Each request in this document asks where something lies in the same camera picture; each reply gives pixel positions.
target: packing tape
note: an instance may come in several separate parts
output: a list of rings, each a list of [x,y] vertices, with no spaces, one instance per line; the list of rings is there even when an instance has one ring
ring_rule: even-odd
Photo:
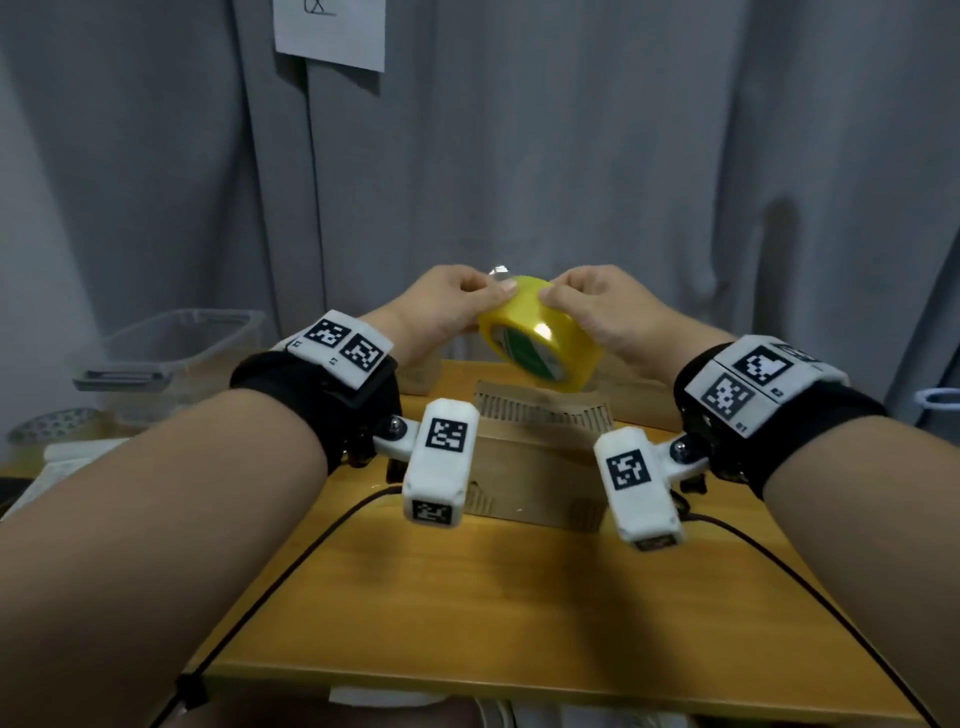
[[[583,329],[537,298],[550,285],[530,276],[514,276],[516,295],[477,319],[491,349],[516,364],[539,384],[558,392],[579,392],[590,379],[603,350]]]

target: plastic storage container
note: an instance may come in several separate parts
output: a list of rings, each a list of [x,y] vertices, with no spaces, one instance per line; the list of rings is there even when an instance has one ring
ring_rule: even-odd
[[[182,308],[123,328],[68,357],[74,386],[99,392],[120,425],[143,428],[227,389],[262,348],[262,311]]]

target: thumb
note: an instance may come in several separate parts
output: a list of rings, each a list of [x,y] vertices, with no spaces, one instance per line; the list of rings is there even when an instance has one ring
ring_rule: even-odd
[[[467,316],[474,319],[481,313],[497,308],[509,301],[516,293],[516,281],[506,279],[493,282],[485,288],[467,293]]]
[[[555,283],[549,288],[542,288],[538,296],[543,305],[562,311],[581,326],[583,320],[589,314],[590,299],[593,298],[563,283]]]

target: wooden table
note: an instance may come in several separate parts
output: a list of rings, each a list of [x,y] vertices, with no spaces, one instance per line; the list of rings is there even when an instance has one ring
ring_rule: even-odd
[[[434,395],[471,399],[505,365],[444,362]],[[428,398],[404,398],[419,419]],[[652,439],[669,433],[648,430]],[[341,468],[198,653],[335,518],[382,487],[385,462]],[[744,486],[711,479],[697,511],[739,526],[809,575]],[[915,714],[800,587],[706,523],[638,553],[600,535],[465,516],[412,525],[398,497],[354,516],[273,596],[211,676],[318,682],[715,716],[831,721]]]

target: paper on curtain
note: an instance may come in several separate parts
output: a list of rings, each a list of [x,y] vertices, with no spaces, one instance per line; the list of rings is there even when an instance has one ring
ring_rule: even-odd
[[[274,0],[279,53],[383,72],[387,0]]]

